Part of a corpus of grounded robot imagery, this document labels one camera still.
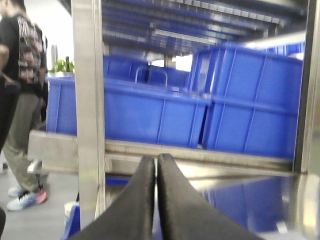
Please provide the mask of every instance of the blue storage bin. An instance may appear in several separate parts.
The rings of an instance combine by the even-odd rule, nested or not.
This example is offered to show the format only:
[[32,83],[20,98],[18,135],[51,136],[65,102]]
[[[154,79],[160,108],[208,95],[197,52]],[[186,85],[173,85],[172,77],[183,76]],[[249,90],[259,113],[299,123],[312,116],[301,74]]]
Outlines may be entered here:
[[227,45],[194,59],[189,89],[212,98],[203,147],[292,160],[303,62]]
[[48,96],[46,131],[77,134],[75,77],[47,77]]
[[294,44],[270,47],[266,49],[266,52],[274,53],[280,56],[290,56],[291,54],[304,53],[305,47],[305,42],[299,42]]
[[[134,82],[139,67],[148,67],[148,62],[117,55],[103,55],[103,76]],[[138,71],[138,82],[146,82],[148,72]]]
[[197,148],[210,99],[143,84],[108,82],[107,139]]
[[165,85],[167,76],[167,85],[186,88],[189,78],[189,72],[176,70],[171,67],[149,66],[149,76],[147,83],[155,85]]
[[130,181],[129,177],[120,177],[120,176],[106,176],[105,185],[106,186],[119,186],[126,185]]
[[60,240],[68,240],[80,231],[80,206],[74,205],[71,209],[70,218],[66,222],[64,232]]
[[[77,134],[74,78],[48,78],[47,131]],[[105,92],[107,139],[197,148],[210,99],[109,79]]]

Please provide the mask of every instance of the person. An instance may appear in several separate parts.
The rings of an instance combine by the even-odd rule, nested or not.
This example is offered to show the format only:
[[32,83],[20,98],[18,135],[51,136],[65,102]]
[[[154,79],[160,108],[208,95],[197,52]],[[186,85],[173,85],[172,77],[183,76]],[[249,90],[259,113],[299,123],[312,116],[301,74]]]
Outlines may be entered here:
[[46,53],[42,31],[29,20],[24,0],[0,0],[0,71],[7,81],[21,84],[11,127],[3,153],[18,186],[8,190],[14,199],[9,211],[43,203],[47,193],[35,174],[27,172],[29,132],[41,123],[42,85],[46,74]]
[[8,82],[0,72],[0,153],[16,111],[20,88],[18,82]]

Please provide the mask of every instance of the gray floor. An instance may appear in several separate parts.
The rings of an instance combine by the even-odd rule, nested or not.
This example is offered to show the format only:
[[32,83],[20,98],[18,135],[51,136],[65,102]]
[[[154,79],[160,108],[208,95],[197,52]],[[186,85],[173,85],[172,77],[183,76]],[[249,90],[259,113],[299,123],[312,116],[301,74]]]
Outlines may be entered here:
[[10,212],[8,187],[16,180],[10,170],[2,170],[5,162],[0,155],[0,206],[6,212],[6,223],[1,240],[59,240],[64,232],[64,204],[74,201],[78,193],[78,177],[75,175],[50,174],[44,186],[48,195],[45,203],[19,212]]

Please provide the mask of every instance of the reflective metal surface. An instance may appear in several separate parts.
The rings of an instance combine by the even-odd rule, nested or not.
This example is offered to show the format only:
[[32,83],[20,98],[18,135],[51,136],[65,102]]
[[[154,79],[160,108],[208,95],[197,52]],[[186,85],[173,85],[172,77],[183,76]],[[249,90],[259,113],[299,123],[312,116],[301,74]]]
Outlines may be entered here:
[[[235,173],[240,174],[234,168],[225,168],[220,176],[190,178],[189,181],[213,207],[265,240],[320,239],[320,179],[317,175]],[[123,187],[106,186],[108,205]],[[153,239],[162,240],[157,201],[156,191]]]
[[[123,155],[123,154],[106,154],[109,165],[106,174],[131,176],[140,162],[139,155]],[[214,162],[190,161],[186,159],[176,160],[178,167],[182,173],[189,179],[212,178],[221,176],[246,176],[246,175],[264,175],[264,176],[288,176],[288,171],[276,171],[263,168],[250,168],[243,166],[233,166],[219,164]]]
[[[118,159],[119,161],[125,161],[125,159],[128,159],[132,156],[139,160],[139,158],[143,155],[152,155],[156,157],[161,153],[170,153],[174,158],[180,160],[214,162],[276,171],[291,171],[292,169],[292,164],[289,162],[289,160],[281,158],[234,154],[229,152],[154,145],[138,142],[107,140],[105,144],[105,150],[106,159],[112,159],[112,156],[116,155],[118,157],[115,156],[115,159]],[[116,170],[119,170],[119,168],[115,169],[115,166],[113,166],[112,169],[110,169],[110,167],[111,166],[106,165],[107,172],[112,170],[113,172],[116,172]]]
[[105,116],[103,42],[100,0],[71,2],[77,112],[78,175],[81,228],[105,210]]
[[41,170],[37,171],[78,174],[77,137],[32,130],[28,158],[42,161]]
[[301,98],[304,98],[306,102],[300,104],[299,113],[301,115],[299,116],[299,124],[304,124],[301,126],[301,128],[304,128],[304,134],[298,134],[298,137],[300,136],[303,140],[297,140],[298,149],[296,151],[299,154],[302,148],[302,154],[296,156],[295,162],[301,161],[301,166],[297,167],[300,167],[302,172],[320,175],[320,1],[311,0],[310,4],[312,4],[311,7],[314,7],[315,14],[314,28],[307,33],[307,44],[312,45],[312,47],[309,45],[309,48],[306,46],[306,49],[310,50],[306,52],[306,60],[309,62],[309,78],[306,86],[308,89],[302,92]]

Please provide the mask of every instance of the black graphic t-shirt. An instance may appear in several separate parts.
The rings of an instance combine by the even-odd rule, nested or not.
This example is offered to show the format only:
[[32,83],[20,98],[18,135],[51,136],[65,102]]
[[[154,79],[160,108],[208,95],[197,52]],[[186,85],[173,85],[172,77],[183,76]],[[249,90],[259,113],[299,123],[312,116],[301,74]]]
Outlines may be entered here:
[[46,67],[42,31],[18,14],[0,22],[0,44],[10,50],[7,65],[2,70],[21,83],[23,93],[41,95],[39,69]]

